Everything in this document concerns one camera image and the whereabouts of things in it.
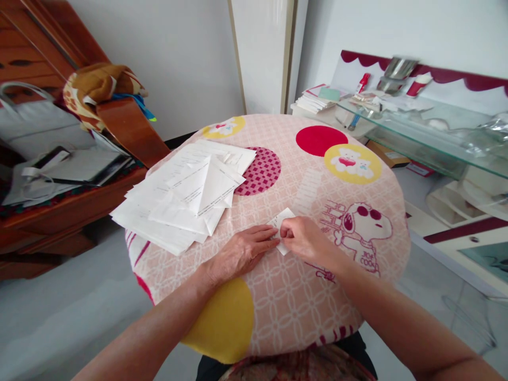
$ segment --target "red cup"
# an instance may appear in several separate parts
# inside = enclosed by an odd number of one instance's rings
[[[432,77],[428,74],[420,74],[416,76],[416,79],[414,80],[413,84],[407,91],[406,95],[416,97],[419,92],[429,84],[429,82],[432,80]]]

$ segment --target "round table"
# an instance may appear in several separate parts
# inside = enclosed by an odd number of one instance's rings
[[[289,115],[245,115],[207,126],[198,139],[256,149],[215,233],[175,257],[126,232],[133,271],[157,304],[213,257],[231,236],[289,207],[321,230],[373,276],[396,282],[411,240],[404,197],[393,172],[354,138]],[[147,174],[169,160],[173,151]],[[249,274],[224,285],[183,340],[223,363],[331,343],[363,323],[327,269],[293,253],[269,251]]]

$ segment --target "wooden chair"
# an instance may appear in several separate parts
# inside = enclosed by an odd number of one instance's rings
[[[0,83],[21,80],[58,98],[66,79],[77,68],[109,62],[72,7],[63,0],[0,2]],[[38,96],[13,89],[15,103]],[[92,248],[83,227],[107,216],[147,168],[169,154],[133,99],[101,104],[97,112],[111,135],[146,168],[101,188],[66,197],[0,220],[0,280],[32,278]],[[0,149],[0,162],[12,166],[20,158]]]

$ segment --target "pink tablecloth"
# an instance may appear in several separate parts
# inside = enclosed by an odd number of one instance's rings
[[[184,145],[198,139],[256,149],[258,155],[244,174],[247,181],[235,191],[233,207],[225,211],[204,244],[194,243],[175,257],[127,232],[129,250],[138,258],[133,270],[155,304],[235,232],[266,223],[286,207],[311,217],[366,271],[390,282],[399,279],[411,246],[402,191],[393,172],[358,141],[289,115],[235,117],[203,128]],[[363,323],[334,276],[293,253],[283,257],[276,249],[268,252],[242,282],[253,305],[248,313],[252,314],[251,332],[243,349],[224,358],[215,356],[213,348],[198,346],[224,362],[334,342]],[[232,303],[224,309],[226,316],[236,307]]]

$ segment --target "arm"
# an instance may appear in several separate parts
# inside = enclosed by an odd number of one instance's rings
[[[127,328],[74,380],[153,380],[215,291],[251,271],[265,251],[278,245],[278,239],[269,240],[276,232],[270,225],[261,225],[235,234],[215,257]]]
[[[335,274],[365,320],[416,379],[502,380],[426,310],[358,266],[309,218],[284,220],[280,236],[293,253]]]

